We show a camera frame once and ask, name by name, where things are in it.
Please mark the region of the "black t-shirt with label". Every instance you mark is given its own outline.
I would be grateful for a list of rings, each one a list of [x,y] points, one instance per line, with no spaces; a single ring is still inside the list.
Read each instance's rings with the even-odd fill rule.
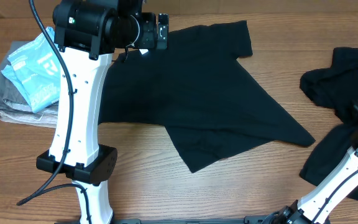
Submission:
[[[176,30],[165,50],[120,54],[104,81],[99,122],[165,127],[191,172],[271,141],[312,145],[238,62],[251,55],[246,21]]]

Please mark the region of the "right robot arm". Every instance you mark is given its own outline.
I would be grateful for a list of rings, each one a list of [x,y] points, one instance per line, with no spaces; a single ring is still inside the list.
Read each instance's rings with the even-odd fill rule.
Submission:
[[[358,105],[354,105],[358,116]],[[273,212],[267,224],[325,223],[331,211],[358,186],[358,130],[341,162],[308,195]]]

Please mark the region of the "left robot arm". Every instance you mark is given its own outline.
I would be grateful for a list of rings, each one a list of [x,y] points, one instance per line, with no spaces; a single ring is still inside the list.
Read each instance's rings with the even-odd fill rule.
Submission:
[[[108,180],[117,150],[98,143],[103,84],[116,49],[166,49],[168,14],[141,1],[62,1],[53,10],[54,49],[62,66],[58,119],[38,169],[65,174],[80,201],[80,223],[113,223]]]

